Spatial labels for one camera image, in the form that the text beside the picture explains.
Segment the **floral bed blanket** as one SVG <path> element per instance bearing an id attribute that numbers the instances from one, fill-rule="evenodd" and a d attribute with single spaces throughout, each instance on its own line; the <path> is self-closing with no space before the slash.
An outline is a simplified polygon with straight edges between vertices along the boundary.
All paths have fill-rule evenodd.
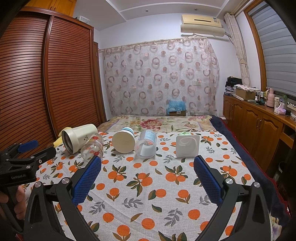
<path id="1" fill-rule="evenodd" d="M 210 115 L 198 116 L 134 116 L 120 115 L 102 123 L 97 129 L 100 132 L 117 132 L 124 127 L 135 132 L 152 130 L 154 132 L 210 132 L 215 128 Z"/>

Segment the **dark blue blanket edge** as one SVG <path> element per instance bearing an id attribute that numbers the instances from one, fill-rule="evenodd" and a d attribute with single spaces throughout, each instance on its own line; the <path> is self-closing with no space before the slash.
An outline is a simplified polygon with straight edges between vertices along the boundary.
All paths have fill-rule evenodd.
<path id="1" fill-rule="evenodd" d="M 286 226 L 291 220 L 291 217 L 287 211 L 287 202 L 284 201 L 278 192 L 276 182 L 263 172 L 248 151 L 241 145 L 237 138 L 234 137 L 221 118 L 213 115 L 211 116 L 210 122 L 218 132 L 229 140 L 230 144 L 242 158 L 244 164 L 246 164 L 255 181 L 259 182 L 262 186 L 267 207 L 271 215 L 279 219 L 280 225 Z"/>

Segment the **beige patterned window curtain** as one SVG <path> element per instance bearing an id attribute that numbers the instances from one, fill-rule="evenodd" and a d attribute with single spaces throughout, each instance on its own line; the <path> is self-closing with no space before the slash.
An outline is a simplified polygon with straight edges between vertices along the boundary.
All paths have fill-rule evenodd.
<path id="1" fill-rule="evenodd" d="M 231 39 L 236 50 L 236 55 L 240 66 L 242 84 L 251 87 L 247 56 L 239 25 L 234 15 L 231 15 L 229 13 L 226 13 L 224 15 L 224 21 L 228 27 L 228 30 L 230 31 Z"/>

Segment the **white paper cup blue stripes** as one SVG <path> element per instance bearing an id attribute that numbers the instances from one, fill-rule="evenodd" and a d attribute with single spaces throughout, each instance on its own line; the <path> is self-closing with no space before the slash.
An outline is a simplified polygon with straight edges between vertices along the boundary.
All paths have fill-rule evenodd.
<path id="1" fill-rule="evenodd" d="M 135 136 L 132 128 L 124 127 L 112 137 L 114 149 L 122 154 L 130 153 L 135 147 Z"/>

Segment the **pink tissue pack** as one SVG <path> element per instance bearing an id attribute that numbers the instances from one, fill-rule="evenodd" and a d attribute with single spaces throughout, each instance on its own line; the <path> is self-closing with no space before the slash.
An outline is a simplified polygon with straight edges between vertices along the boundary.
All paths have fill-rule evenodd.
<path id="1" fill-rule="evenodd" d="M 279 115 L 286 115 L 285 104 L 281 102 L 279 106 L 274 109 L 274 113 Z"/>

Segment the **cream wall air conditioner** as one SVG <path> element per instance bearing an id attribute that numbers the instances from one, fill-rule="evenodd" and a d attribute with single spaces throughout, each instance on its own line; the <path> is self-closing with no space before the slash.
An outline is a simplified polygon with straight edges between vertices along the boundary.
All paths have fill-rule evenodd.
<path id="1" fill-rule="evenodd" d="M 226 33 L 218 18 L 200 15 L 182 15 L 181 32 L 223 37 Z"/>

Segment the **brown wooden sideboard cabinet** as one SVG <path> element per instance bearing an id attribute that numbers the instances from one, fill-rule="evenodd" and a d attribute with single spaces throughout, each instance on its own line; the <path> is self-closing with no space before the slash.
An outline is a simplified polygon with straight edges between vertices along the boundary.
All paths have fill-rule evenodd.
<path id="1" fill-rule="evenodd" d="M 295 121 L 272 108 L 225 95 L 223 115 L 227 128 L 270 177 L 295 150 Z"/>

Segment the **cardboard box on sideboard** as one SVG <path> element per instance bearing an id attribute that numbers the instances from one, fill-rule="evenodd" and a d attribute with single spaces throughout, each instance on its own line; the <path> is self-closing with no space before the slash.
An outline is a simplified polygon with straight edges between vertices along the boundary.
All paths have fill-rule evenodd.
<path id="1" fill-rule="evenodd" d="M 236 88 L 235 90 L 235 94 L 241 98 L 243 98 L 244 100 L 255 100 L 255 96 L 256 96 L 256 92 L 255 91 L 251 91 L 251 90 L 244 90 L 241 88 Z"/>

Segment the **pink kettle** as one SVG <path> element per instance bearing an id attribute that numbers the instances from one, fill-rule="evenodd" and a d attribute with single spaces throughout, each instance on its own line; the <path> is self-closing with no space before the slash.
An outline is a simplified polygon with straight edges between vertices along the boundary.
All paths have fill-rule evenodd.
<path id="1" fill-rule="evenodd" d="M 264 96 L 266 97 L 266 105 L 270 108 L 274 108 L 274 90 L 272 88 L 267 89 L 264 92 Z"/>

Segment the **orange-print white tablecloth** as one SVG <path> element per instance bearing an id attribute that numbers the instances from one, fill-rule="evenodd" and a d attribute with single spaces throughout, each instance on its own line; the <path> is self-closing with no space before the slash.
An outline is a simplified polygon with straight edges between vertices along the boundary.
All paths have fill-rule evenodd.
<path id="1" fill-rule="evenodd" d="M 118 153 L 115 132 L 103 133 L 102 170 L 85 201 L 78 205 L 100 240 L 195 240 L 217 205 L 213 204 L 194 171 L 194 158 L 177 158 L 180 133 L 157 133 L 156 154 L 140 158 L 132 151 Z M 241 154 L 218 132 L 197 132 L 199 154 L 211 168 L 237 184 L 255 179 Z M 58 183 L 86 166 L 80 154 L 59 145 L 55 158 L 39 166 L 37 181 Z"/>

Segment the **grey window roller blind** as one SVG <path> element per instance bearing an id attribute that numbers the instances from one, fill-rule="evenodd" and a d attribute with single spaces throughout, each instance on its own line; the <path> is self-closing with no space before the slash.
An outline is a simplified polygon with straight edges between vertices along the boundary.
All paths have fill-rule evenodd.
<path id="1" fill-rule="evenodd" d="M 265 1 L 248 12 L 256 28 L 263 52 L 266 87 L 295 97 L 295 40 Z"/>

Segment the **white square cup green body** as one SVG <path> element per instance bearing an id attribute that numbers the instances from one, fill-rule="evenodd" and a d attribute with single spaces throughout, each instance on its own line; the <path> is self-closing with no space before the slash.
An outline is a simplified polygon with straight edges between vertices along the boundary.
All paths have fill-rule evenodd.
<path id="1" fill-rule="evenodd" d="M 196 157 L 199 154 L 200 136 L 189 132 L 176 137 L 176 156 L 178 158 Z"/>

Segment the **pink circle-pattern curtain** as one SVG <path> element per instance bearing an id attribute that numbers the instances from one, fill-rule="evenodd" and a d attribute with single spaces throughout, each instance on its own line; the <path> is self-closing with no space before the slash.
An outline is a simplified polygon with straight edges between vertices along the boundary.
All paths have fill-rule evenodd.
<path id="1" fill-rule="evenodd" d="M 214 115 L 219 63 L 201 36 L 104 49 L 104 79 L 113 115 L 163 116 L 180 101 L 190 115 Z"/>

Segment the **clear glass with fruit print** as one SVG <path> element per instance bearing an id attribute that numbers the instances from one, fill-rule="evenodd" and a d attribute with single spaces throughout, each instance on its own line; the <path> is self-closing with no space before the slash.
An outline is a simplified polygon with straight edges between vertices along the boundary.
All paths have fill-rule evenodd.
<path id="1" fill-rule="evenodd" d="M 93 156 L 103 157 L 103 137 L 99 133 L 93 134 L 81 148 L 81 156 L 84 161 L 89 161 Z"/>

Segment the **brown louvered wooden wardrobe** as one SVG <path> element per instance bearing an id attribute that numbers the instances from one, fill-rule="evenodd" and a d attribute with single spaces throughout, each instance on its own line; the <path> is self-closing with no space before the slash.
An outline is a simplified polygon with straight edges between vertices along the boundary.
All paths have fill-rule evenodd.
<path id="1" fill-rule="evenodd" d="M 1 37 L 1 149 L 36 140 L 42 150 L 65 127 L 105 121 L 93 27 L 23 8 Z"/>

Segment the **translucent plastic cup with label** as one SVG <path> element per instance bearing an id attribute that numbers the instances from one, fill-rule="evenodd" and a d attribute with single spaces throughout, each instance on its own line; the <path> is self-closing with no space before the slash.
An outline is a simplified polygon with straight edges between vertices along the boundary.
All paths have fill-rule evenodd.
<path id="1" fill-rule="evenodd" d="M 145 130 L 140 133 L 140 136 L 135 144 L 135 153 L 143 159 L 152 158 L 156 154 L 157 136 L 154 131 Z"/>

